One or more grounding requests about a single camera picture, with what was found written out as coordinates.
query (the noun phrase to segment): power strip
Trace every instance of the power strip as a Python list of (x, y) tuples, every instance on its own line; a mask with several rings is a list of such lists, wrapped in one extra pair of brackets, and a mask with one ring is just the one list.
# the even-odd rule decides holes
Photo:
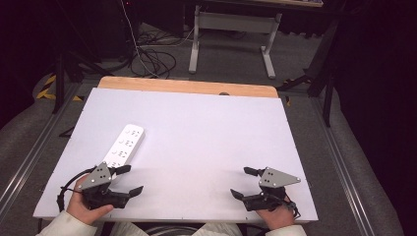
[(103, 162), (107, 164), (107, 167), (115, 168), (129, 164), (144, 137), (144, 128), (132, 124), (126, 125)]

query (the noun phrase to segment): hand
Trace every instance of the hand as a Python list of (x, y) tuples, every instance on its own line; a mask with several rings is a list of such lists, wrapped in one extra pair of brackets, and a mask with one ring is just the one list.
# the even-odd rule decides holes
[[(76, 186), (81, 185), (83, 181), (86, 179), (88, 175), (83, 176), (80, 178)], [(67, 212), (73, 215), (79, 221), (85, 224), (92, 224), (97, 219), (101, 218), (105, 214), (111, 212), (113, 210), (112, 205), (102, 206), (96, 209), (88, 209), (86, 205), (84, 205), (83, 195), (81, 193), (73, 192), (71, 196), (70, 203), (68, 204)]]
[(273, 211), (266, 209), (257, 210), (257, 214), (265, 221), (270, 230), (287, 227), (294, 224), (292, 209), (286, 206), (279, 206)]

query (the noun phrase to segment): white board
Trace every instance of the white board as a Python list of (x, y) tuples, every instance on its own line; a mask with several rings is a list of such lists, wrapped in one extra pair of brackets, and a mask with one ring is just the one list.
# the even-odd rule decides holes
[(318, 219), (279, 98), (107, 88), (91, 92), (33, 216), (55, 217), (60, 187), (98, 165), (126, 124), (144, 127), (146, 136), (131, 172), (110, 189), (144, 190), (104, 219), (258, 222), (230, 193), (261, 191), (260, 178), (245, 174), (245, 166), (301, 178), (286, 187), (287, 194), (302, 214), (299, 220)]

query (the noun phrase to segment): dark background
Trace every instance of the dark background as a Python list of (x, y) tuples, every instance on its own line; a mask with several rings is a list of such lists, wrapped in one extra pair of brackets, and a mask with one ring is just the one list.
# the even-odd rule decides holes
[[(411, 2), (372, 1), (364, 15), (340, 24), (330, 54), (337, 66), (335, 86), (342, 112), (397, 210), (405, 234), (417, 235), (413, 226), (417, 220), (417, 85), (413, 78), (417, 21)], [(337, 3), (326, 1), (325, 7), (337, 9)], [(89, 54), (65, 19), (60, 24), (66, 25), (69, 35), (57, 39), (59, 35), (45, 25), (40, 12), (29, 1), (0, 3), (0, 128), (33, 104), (33, 87), (53, 70), (61, 49), (70, 46)], [(291, 18), (299, 21), (291, 24)], [(321, 18), (287, 14), (279, 30), (311, 36), (322, 34), (327, 25)]]

